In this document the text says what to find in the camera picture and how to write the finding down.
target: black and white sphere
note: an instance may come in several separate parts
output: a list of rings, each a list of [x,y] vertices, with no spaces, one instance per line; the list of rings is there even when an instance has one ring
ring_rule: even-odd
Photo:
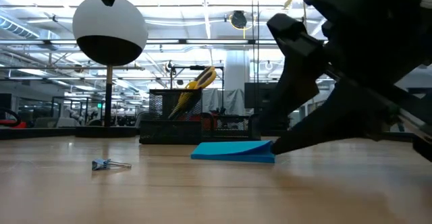
[[[85,0],[74,14],[72,27],[81,51],[103,65],[133,62],[149,37],[142,14],[127,0],[115,0],[112,7],[101,0]]]

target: desk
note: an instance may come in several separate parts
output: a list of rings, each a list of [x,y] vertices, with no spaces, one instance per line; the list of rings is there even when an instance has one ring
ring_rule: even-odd
[[[0,142],[0,223],[431,223],[432,164],[403,142],[351,139],[277,164],[191,160],[137,138]],[[131,170],[90,170],[95,158]]]

